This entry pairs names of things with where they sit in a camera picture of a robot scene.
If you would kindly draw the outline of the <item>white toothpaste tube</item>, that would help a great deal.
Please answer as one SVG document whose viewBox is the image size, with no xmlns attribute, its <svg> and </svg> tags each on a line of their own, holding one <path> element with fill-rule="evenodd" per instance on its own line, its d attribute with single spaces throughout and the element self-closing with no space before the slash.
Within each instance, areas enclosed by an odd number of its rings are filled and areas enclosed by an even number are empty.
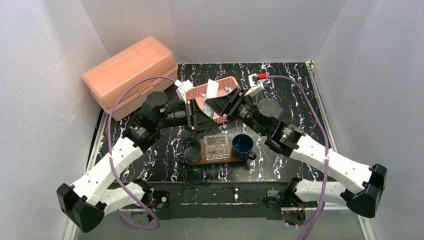
<svg viewBox="0 0 424 240">
<path fill-rule="evenodd" d="M 214 117 L 214 110 L 206 103 L 206 100 L 216 98 L 219 90 L 219 83 L 215 80 L 208 80 L 205 96 L 203 97 L 203 112 L 210 118 Z"/>
</svg>

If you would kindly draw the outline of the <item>pink perforated plastic basket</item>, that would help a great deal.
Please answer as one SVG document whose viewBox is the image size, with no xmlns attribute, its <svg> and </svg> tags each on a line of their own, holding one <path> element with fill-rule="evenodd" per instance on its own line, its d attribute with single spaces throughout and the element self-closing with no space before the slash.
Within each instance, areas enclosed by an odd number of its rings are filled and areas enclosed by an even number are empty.
<svg viewBox="0 0 424 240">
<path fill-rule="evenodd" d="M 216 82 L 218 83 L 218 89 L 217 89 L 217 93 L 216 93 L 217 97 L 225 96 L 227 94 L 226 88 L 228 88 L 230 91 L 232 91 L 235 88 L 239 87 L 237 80 L 233 76 L 228 76 L 228 77 L 218 79 L 218 80 L 216 80 Z M 189 102 L 190 100 L 195 99 L 199 108 L 201 110 L 203 110 L 203 107 L 204 107 L 204 97 L 203 97 L 203 95 L 205 95 L 207 93 L 207 87 L 208 87 L 208 83 L 192 87 L 185 94 L 187 101 Z M 225 122 L 228 121 L 224 116 L 219 116 L 217 113 L 214 113 L 213 119 L 218 124 L 222 124 L 222 123 L 225 123 Z"/>
</svg>

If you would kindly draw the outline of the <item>dark green mug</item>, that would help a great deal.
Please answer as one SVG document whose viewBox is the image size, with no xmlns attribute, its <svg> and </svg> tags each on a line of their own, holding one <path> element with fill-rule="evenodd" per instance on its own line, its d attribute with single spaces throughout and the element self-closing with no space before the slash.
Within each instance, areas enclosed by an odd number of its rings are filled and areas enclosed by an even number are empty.
<svg viewBox="0 0 424 240">
<path fill-rule="evenodd" d="M 183 139 L 179 149 L 181 160 L 188 164 L 195 164 L 202 158 L 202 145 L 196 138 Z"/>
</svg>

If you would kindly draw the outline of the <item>clear acrylic holder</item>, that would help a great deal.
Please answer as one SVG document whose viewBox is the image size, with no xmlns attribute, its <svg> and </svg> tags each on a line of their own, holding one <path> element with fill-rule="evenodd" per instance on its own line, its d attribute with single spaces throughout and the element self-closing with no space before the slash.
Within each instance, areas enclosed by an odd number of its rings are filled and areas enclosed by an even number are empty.
<svg viewBox="0 0 424 240">
<path fill-rule="evenodd" d="M 204 149 L 207 161 L 229 158 L 231 149 L 228 135 L 215 134 L 205 136 Z"/>
</svg>

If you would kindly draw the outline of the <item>dark blue mug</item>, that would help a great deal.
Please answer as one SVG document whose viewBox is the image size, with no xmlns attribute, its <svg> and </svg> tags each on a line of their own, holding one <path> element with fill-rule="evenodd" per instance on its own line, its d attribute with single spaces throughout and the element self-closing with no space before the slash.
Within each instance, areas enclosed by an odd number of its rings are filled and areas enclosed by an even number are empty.
<svg viewBox="0 0 424 240">
<path fill-rule="evenodd" d="M 247 134 L 236 135 L 231 142 L 231 155 L 241 161 L 255 160 L 257 155 L 253 152 L 254 141 Z"/>
</svg>

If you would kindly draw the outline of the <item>oval wooden tray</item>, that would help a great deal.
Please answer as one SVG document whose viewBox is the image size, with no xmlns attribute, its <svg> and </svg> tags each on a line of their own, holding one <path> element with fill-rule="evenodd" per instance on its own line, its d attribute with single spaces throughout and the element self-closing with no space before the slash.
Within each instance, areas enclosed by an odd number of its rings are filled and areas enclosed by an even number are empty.
<svg viewBox="0 0 424 240">
<path fill-rule="evenodd" d="M 183 158 L 183 157 L 181 158 L 181 161 L 191 166 L 201 166 L 201 165 L 226 164 L 226 163 L 241 163 L 241 162 L 246 162 L 247 160 L 237 159 L 234 156 L 230 155 L 229 158 L 207 161 L 206 154 L 202 152 L 201 158 L 197 162 L 189 161 L 187 158 Z"/>
</svg>

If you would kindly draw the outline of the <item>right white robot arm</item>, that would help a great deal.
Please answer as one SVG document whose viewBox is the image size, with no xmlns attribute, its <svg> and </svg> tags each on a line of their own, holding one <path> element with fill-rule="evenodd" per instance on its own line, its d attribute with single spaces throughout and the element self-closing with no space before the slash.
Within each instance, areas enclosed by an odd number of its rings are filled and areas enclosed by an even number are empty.
<svg viewBox="0 0 424 240">
<path fill-rule="evenodd" d="M 368 166 L 329 149 L 303 130 L 284 121 L 284 110 L 271 98 L 257 104 L 236 88 L 231 93 L 206 99 L 219 116 L 237 118 L 265 137 L 273 152 L 306 163 L 333 178 L 326 184 L 323 200 L 348 207 L 366 218 L 374 218 L 386 187 L 387 168 Z"/>
</svg>

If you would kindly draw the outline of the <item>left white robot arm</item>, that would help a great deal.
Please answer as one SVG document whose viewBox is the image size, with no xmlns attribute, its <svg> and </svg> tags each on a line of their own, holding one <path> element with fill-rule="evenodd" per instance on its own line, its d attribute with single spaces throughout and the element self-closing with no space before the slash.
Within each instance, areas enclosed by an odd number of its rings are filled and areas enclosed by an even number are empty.
<svg viewBox="0 0 424 240">
<path fill-rule="evenodd" d="M 57 188 L 61 211 L 82 232 L 92 231 L 109 213 L 152 196 L 153 188 L 142 179 L 113 190 L 109 186 L 128 165 L 158 141 L 161 129 L 184 126 L 203 131 L 218 125 L 202 111 L 195 99 L 169 111 L 168 97 L 164 92 L 148 94 L 121 138 L 109 148 L 109 153 L 78 180 L 70 185 L 62 183 Z"/>
</svg>

